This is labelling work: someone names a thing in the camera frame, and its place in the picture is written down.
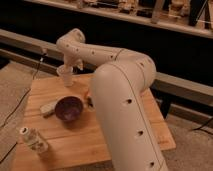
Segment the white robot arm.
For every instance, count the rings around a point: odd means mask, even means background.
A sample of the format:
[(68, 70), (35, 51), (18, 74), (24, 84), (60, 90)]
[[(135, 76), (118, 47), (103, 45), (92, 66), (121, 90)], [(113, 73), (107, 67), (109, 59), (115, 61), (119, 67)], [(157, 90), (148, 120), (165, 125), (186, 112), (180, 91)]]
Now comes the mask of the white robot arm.
[(153, 60), (125, 48), (87, 44), (77, 28), (56, 46), (64, 55), (63, 74), (80, 60), (97, 67), (91, 98), (115, 171), (169, 171), (141, 100), (155, 80)]

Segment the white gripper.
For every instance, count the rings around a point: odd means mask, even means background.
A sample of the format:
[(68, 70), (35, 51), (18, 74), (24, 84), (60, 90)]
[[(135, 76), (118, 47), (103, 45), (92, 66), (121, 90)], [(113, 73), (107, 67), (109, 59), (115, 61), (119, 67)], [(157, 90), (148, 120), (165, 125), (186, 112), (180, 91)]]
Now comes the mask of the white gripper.
[(71, 73), (72, 68), (71, 67), (77, 67), (79, 70), (83, 71), (83, 61), (80, 58), (74, 57), (74, 56), (64, 56), (64, 66), (63, 66), (63, 73)]

